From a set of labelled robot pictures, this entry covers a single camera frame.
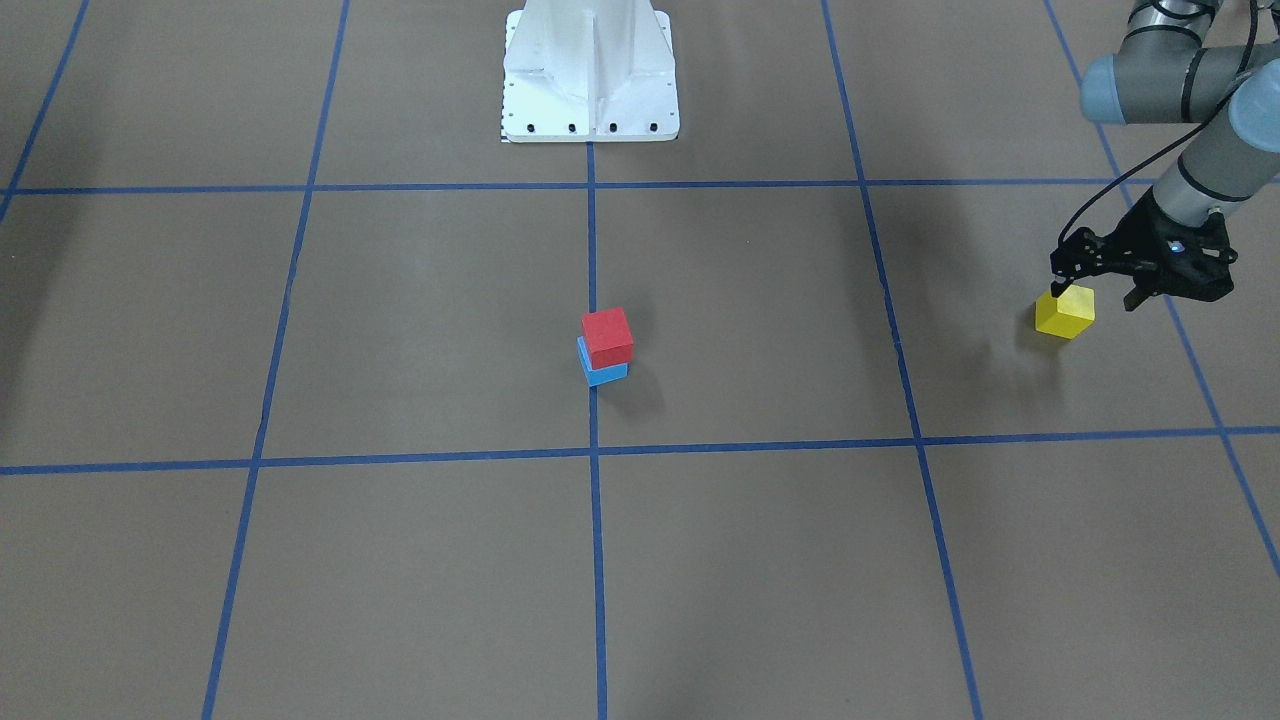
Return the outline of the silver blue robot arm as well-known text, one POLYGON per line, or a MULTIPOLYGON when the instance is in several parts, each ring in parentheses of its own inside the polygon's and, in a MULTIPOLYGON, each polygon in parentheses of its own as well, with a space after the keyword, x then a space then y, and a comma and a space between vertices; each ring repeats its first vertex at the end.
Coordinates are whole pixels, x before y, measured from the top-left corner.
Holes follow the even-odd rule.
POLYGON ((1085 119, 1189 131, 1178 159, 1107 234, 1064 227, 1050 265, 1051 299, 1078 281, 1132 278, 1126 310, 1160 295, 1213 302, 1234 288, 1228 218, 1277 176, 1277 45, 1208 47, 1217 1, 1137 1, 1120 49, 1080 86, 1085 119))

